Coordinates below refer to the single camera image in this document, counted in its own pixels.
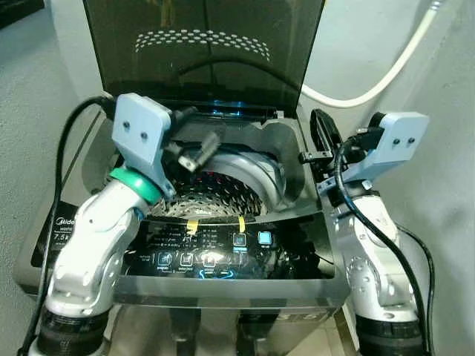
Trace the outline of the perforated steel washer drum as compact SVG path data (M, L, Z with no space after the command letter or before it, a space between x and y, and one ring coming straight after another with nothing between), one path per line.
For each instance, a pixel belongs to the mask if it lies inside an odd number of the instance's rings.
M261 216L283 200L285 170L271 154L245 145L224 145L200 172L170 173L176 196L153 207L153 217Z

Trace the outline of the black Midea washer label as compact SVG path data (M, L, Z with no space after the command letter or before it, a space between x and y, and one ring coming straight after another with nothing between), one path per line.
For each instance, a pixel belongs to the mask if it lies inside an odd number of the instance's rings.
M69 238L73 234L75 225L75 214L78 206L64 201L57 204L56 217L52 224L52 242L50 252L48 252L48 262L53 263L62 248L67 245ZM50 223L44 220L44 226L39 234L38 240L33 249L33 255L30 258L30 264L35 268L40 268L45 251L45 240L47 240Z

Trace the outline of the black flat object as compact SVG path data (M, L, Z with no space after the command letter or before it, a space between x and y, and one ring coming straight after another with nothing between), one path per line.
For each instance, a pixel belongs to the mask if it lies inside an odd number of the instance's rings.
M0 30L44 8L44 0L0 0Z

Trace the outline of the black glossy control panel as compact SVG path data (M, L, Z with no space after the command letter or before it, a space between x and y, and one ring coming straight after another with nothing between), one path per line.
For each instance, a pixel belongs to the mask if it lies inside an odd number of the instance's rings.
M186 235L186 218L149 218L123 255L125 273L193 280L332 277L321 270L329 259L307 237L311 217L264 221L244 216L244 234L238 233L237 217L203 218L193 237Z

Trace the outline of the dark tinted washer lid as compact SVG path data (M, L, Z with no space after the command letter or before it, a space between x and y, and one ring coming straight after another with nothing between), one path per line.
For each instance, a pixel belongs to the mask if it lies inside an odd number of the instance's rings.
M295 109L328 0L82 0L102 88L164 105Z

